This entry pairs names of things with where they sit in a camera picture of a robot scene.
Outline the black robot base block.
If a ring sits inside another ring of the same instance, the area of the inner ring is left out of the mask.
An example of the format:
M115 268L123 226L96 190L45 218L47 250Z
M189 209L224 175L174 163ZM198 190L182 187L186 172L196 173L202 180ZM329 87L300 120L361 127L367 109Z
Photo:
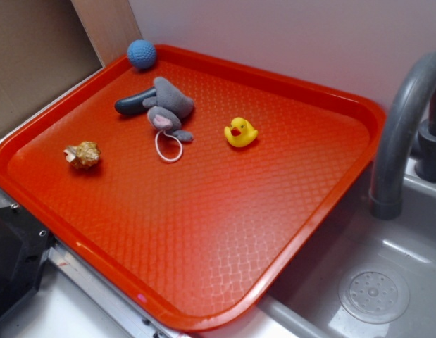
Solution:
M39 291L53 241L19 204L0 208L0 322Z

